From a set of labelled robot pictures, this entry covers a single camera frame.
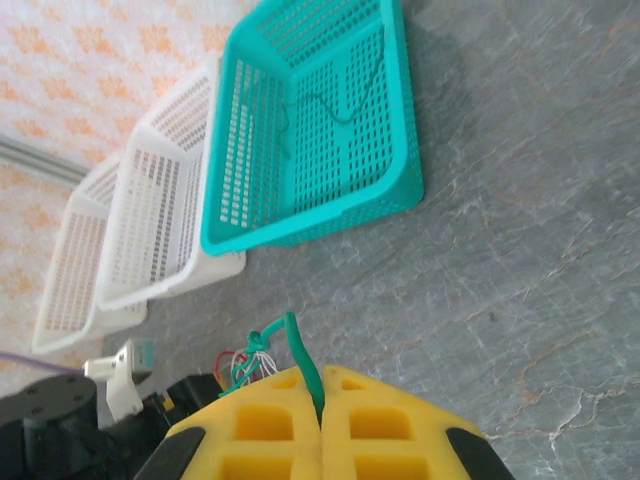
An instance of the green wire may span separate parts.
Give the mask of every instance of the green wire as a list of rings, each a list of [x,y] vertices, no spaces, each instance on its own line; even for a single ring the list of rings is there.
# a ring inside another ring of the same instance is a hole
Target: green wire
[[[300,372],[304,378],[307,390],[311,395],[311,401],[316,410],[316,416],[318,417],[318,423],[322,424],[322,411],[324,410],[324,387],[322,385],[322,379],[320,373],[313,363],[313,359],[307,349],[304,346],[302,337],[300,336],[300,330],[298,328],[298,322],[293,312],[287,312],[275,322],[271,323],[265,328],[262,333],[251,331],[247,338],[248,346],[245,349],[247,354],[247,361],[242,365],[238,365],[231,372],[231,379],[234,380],[238,371],[245,370],[242,378],[238,379],[226,392],[220,394],[220,397],[228,395],[239,389],[242,384],[253,374],[253,372],[260,366],[260,361],[254,362],[255,353],[258,351],[266,351],[271,348],[271,336],[284,328],[287,335],[287,341],[289,342],[289,349],[293,355]]]
[[[331,120],[333,120],[338,125],[349,125],[356,119],[356,117],[358,117],[358,115],[362,113],[362,110],[364,109],[364,105],[367,101],[367,98],[369,97],[369,92],[373,88],[373,83],[375,81],[376,75],[378,74],[378,70],[380,70],[380,66],[384,61],[384,47],[385,47],[385,30],[384,28],[382,28],[380,30],[380,53],[378,55],[378,60],[376,61],[376,64],[374,65],[373,70],[371,71],[369,80],[367,81],[367,83],[363,88],[364,94],[360,99],[360,103],[358,104],[357,107],[353,109],[353,111],[351,112],[351,115],[349,115],[347,118],[339,117],[338,114],[333,111],[333,109],[331,108],[331,105],[329,105],[329,103],[325,100],[323,94],[317,93],[317,92],[309,93],[295,102],[282,104],[282,112],[284,114],[284,126],[281,127],[278,131],[278,145],[282,149],[282,152],[285,154],[287,158],[291,158],[291,155],[289,154],[283,142],[283,136],[285,132],[289,129],[289,126],[291,125],[287,108],[301,106],[311,100],[317,100],[318,102],[320,102],[320,105],[322,105],[322,107],[327,111],[327,114],[329,115],[329,118],[331,118]]]

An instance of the gray marble floor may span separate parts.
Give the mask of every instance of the gray marble floor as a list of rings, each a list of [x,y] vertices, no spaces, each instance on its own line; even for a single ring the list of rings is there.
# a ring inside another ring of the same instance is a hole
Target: gray marble floor
[[[106,350],[153,338],[149,392],[292,309],[319,364],[475,422],[519,480],[640,478],[640,2],[407,3],[423,203],[253,251]]]

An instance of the white plastic piece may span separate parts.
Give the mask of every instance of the white plastic piece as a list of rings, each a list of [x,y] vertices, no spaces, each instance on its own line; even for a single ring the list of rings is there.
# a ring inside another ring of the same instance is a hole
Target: white plastic piece
[[[153,371],[153,345],[148,340],[128,340],[113,357],[88,360],[83,368],[85,377],[107,382],[107,406],[119,422],[143,409],[135,379]]]
[[[200,246],[219,62],[209,56],[129,139],[102,254],[101,308],[177,295],[245,266],[244,252],[212,257]]]
[[[93,169],[67,202],[31,344],[36,355],[132,327],[147,315],[146,302],[100,311],[94,295],[122,156],[122,152],[116,153]]]

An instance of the orange patterned wall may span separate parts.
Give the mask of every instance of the orange patterned wall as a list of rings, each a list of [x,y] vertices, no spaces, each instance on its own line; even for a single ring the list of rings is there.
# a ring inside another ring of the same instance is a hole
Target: orange patterned wall
[[[53,247],[71,188],[0,158],[0,350],[28,354]],[[89,342],[50,360],[81,367]],[[0,397],[45,373],[0,359]]]
[[[102,161],[258,1],[0,2],[0,132]]]

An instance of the purple cable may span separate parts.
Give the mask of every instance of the purple cable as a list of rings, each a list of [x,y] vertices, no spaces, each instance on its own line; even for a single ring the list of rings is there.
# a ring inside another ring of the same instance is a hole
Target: purple cable
[[[65,373],[71,375],[84,375],[84,370],[81,369],[63,367],[62,365],[56,365],[55,363],[43,362],[41,360],[36,360],[35,358],[18,355],[17,353],[3,352],[2,350],[0,350],[0,360],[22,363],[30,367],[39,368],[41,370],[48,370],[50,372]]]

